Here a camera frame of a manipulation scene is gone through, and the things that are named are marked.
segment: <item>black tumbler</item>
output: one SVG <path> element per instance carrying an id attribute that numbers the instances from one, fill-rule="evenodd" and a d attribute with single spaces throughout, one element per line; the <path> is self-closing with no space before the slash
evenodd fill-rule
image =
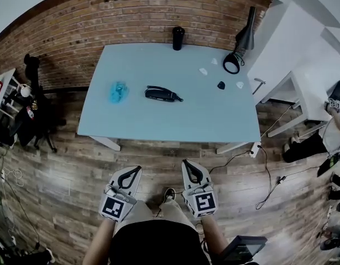
<path id="1" fill-rule="evenodd" d="M 185 30 L 181 26 L 177 26 L 172 30 L 172 48 L 176 51 L 181 50 L 183 36 L 185 35 Z"/>

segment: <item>electrical outlet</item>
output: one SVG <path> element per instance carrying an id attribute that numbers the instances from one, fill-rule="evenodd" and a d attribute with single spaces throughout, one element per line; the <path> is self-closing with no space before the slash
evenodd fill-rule
<path id="1" fill-rule="evenodd" d="M 254 143 L 253 143 L 253 145 L 252 145 L 252 147 L 251 147 L 251 151 L 250 151 L 250 153 L 249 153 L 249 155 L 250 155 L 251 158 L 255 158 L 255 157 L 256 157 L 256 155 L 257 155 L 257 153 L 258 153 L 258 150 L 259 150 L 259 147 L 258 147 L 259 145 L 261 145 L 260 142 L 254 142 Z"/>
<path id="2" fill-rule="evenodd" d="M 2 183 L 6 182 L 6 174 L 4 170 L 1 171 L 1 178 L 2 178 Z"/>

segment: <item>table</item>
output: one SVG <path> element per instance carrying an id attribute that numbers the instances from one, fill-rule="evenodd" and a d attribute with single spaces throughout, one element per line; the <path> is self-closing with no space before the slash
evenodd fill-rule
<path id="1" fill-rule="evenodd" d="M 15 77 L 13 77 L 14 72 L 15 72 L 15 69 L 13 68 L 13 69 L 11 69 L 11 70 L 0 75 L 0 81 L 2 82 L 2 88 L 1 88 L 1 91 L 0 91 L 0 107 L 1 107 L 1 104 L 2 104 L 4 94 L 6 93 L 7 89 L 11 88 L 11 91 L 12 91 L 12 89 L 18 90 L 18 88 L 20 87 L 20 83 L 15 79 Z M 11 80 L 13 80 L 17 84 L 17 87 L 13 87 L 12 85 L 9 84 Z M 19 112 L 19 110 L 13 106 L 13 100 L 10 103 L 7 103 L 7 106 L 10 107 L 11 109 L 13 109 L 14 111 L 16 111 L 17 113 Z M 14 117 L 12 115 L 10 115 L 6 111 L 2 110 L 1 108 L 0 108 L 0 111 L 3 114 L 14 119 Z"/>
<path id="2" fill-rule="evenodd" d="M 259 141 L 248 78 L 241 73 L 230 75 L 222 68 L 227 54 L 226 50 L 195 45 L 184 45 L 180 51 L 174 51 L 172 44 L 105 46 L 88 89 L 78 134 L 117 151 L 120 146 L 112 139 L 238 145 Z M 115 81 L 123 81 L 129 88 L 129 95 L 119 104 L 110 102 Z M 220 81 L 226 85 L 224 90 L 217 88 Z M 148 99 L 147 86 L 170 89 L 184 100 Z"/>
<path id="3" fill-rule="evenodd" d="M 289 79 L 293 82 L 298 98 L 296 104 L 293 105 L 293 108 L 301 106 L 302 114 L 285 125 L 269 132 L 267 135 L 268 137 L 278 135 L 305 120 L 321 121 L 319 125 L 316 125 L 312 129 L 305 131 L 304 134 L 299 135 L 299 137 L 304 137 L 325 126 L 331 119 L 331 116 L 324 109 L 325 101 L 328 101 L 326 89 L 314 78 L 314 76 L 302 71 L 296 71 L 294 73 L 290 72 L 269 94 L 267 94 L 265 98 L 263 98 L 261 102 L 265 103 L 268 101 L 268 99 L 275 95 L 281 86 Z"/>

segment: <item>lamp shade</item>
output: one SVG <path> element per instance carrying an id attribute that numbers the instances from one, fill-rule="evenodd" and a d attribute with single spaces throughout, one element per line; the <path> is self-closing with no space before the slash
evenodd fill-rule
<path id="1" fill-rule="evenodd" d="M 256 8 L 250 7 L 246 26 L 236 35 L 235 39 L 240 48 L 252 50 L 253 41 L 253 22 L 256 15 Z"/>

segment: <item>black lamp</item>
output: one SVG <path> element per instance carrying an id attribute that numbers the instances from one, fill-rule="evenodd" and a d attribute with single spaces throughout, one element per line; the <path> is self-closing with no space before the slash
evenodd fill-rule
<path id="1" fill-rule="evenodd" d="M 236 40 L 235 49 L 232 53 L 228 54 L 223 61 L 224 70 L 227 71 L 228 73 L 235 75 L 240 72 L 240 65 L 238 63 L 239 58 L 241 59 L 241 66 L 245 64 L 243 59 L 238 54 L 236 54 L 236 51 L 239 47 L 246 49 L 246 50 L 252 50 L 254 48 L 253 21 L 254 21 L 255 14 L 256 14 L 256 8 L 250 7 L 247 24 L 235 37 L 235 40 Z M 237 68 L 237 71 L 234 71 L 234 72 L 229 71 L 226 68 L 227 63 L 234 64 L 234 66 Z"/>

